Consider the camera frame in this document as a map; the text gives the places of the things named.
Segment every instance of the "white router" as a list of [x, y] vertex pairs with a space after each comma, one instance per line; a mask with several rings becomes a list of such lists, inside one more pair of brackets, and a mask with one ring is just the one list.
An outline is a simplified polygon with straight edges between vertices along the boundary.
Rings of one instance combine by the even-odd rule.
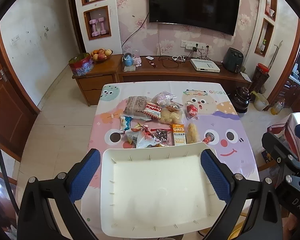
[[191, 59], [191, 64], [193, 65], [195, 70], [198, 71], [210, 71], [210, 72], [220, 72], [218, 66], [211, 60], [203, 60], [203, 59]]

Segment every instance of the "door handle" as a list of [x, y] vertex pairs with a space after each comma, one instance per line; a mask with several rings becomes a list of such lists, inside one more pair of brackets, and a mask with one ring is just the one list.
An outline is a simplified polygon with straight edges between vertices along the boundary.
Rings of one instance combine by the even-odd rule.
[[0, 80], [4, 80], [5, 82], [7, 82], [8, 81], [8, 79], [7, 79], [7, 76], [5, 75], [5, 73], [3, 72], [3, 70], [2, 69], [0, 69], [0, 74], [1, 74], [1, 78], [0, 78]]

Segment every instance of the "white plastic tray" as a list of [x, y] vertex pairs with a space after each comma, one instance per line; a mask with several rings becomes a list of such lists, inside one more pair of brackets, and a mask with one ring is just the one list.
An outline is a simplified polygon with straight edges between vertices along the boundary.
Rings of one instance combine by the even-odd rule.
[[200, 164], [205, 143], [108, 149], [101, 170], [101, 228], [108, 236], [154, 238], [208, 228], [225, 202]]

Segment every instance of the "dark vase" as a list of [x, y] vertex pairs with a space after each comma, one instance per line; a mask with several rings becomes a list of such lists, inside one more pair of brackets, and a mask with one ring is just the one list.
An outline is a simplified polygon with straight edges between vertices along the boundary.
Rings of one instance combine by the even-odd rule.
[[245, 87], [237, 87], [235, 92], [230, 95], [230, 101], [234, 109], [240, 113], [245, 114], [248, 111], [249, 100], [251, 95], [249, 90]]

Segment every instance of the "person's hand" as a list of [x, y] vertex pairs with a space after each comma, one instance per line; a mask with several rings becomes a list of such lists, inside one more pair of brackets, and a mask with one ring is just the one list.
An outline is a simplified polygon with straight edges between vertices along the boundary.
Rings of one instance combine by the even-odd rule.
[[283, 240], [289, 240], [292, 235], [292, 230], [297, 227], [298, 219], [292, 214], [286, 220], [286, 224], [283, 226]]

